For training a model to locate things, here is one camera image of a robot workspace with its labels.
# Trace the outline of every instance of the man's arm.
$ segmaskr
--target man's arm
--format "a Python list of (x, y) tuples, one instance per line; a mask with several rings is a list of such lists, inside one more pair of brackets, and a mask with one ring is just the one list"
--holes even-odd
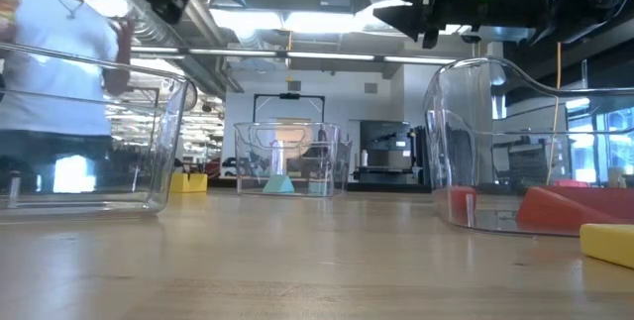
[[(117, 44), (119, 46), (115, 62), (130, 64), (132, 50), (132, 36), (135, 33), (135, 24), (132, 19), (119, 22), (120, 27), (113, 27), (117, 33)], [(130, 71), (122, 69), (105, 69), (103, 80), (108, 93), (118, 96), (128, 89), (130, 81)]]

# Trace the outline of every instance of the yellow box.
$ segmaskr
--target yellow box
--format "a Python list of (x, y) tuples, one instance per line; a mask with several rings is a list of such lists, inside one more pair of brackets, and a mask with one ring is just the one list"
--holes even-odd
[(580, 236), (586, 256), (634, 268), (634, 225), (586, 224)]
[(171, 176), (169, 192), (207, 192), (207, 174), (175, 173)]

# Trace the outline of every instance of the wooden table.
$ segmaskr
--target wooden table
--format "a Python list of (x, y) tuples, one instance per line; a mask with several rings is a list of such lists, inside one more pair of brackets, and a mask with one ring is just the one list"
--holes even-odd
[(0, 226), (1, 319), (633, 319), (579, 240), (477, 234), (425, 196), (174, 196), (157, 218)]

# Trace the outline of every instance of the teal object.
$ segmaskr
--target teal object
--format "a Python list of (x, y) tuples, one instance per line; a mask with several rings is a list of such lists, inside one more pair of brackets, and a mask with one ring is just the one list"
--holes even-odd
[(288, 175), (271, 175), (264, 187), (264, 193), (294, 193), (295, 187)]
[(315, 182), (308, 183), (308, 192), (315, 195), (327, 195), (328, 182)]

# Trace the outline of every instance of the clear plastic bin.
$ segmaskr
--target clear plastic bin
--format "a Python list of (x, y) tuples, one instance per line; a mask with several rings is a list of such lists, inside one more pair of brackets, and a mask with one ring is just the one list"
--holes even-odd
[[(7, 44), (0, 53), (0, 221), (163, 209), (182, 76)], [(82, 80), (90, 74), (97, 79)], [(105, 93), (102, 75), (108, 89), (125, 92)], [(127, 87), (118, 83), (128, 76)]]
[(352, 151), (352, 141), (342, 141), (337, 147), (337, 158), (335, 161), (335, 193), (345, 193), (348, 190), (348, 177), (350, 175), (350, 153)]
[(634, 223), (633, 88), (557, 90), (477, 58), (438, 71), (424, 111), (433, 196), (449, 222), (549, 235)]
[(335, 175), (345, 167), (338, 162), (338, 125), (238, 123), (235, 131), (239, 193), (335, 194)]

